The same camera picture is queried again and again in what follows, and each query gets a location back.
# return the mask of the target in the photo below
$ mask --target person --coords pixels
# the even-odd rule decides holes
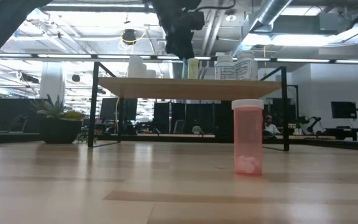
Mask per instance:
[[[272,124],[272,122],[273,122],[273,117],[267,115],[265,120],[265,130],[272,133],[274,136],[276,134],[280,134],[281,132],[277,129],[276,125]]]

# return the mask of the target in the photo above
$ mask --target ductwork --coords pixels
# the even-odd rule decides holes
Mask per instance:
[[[250,30],[272,25],[291,2],[292,0],[264,0],[259,9],[259,15]]]

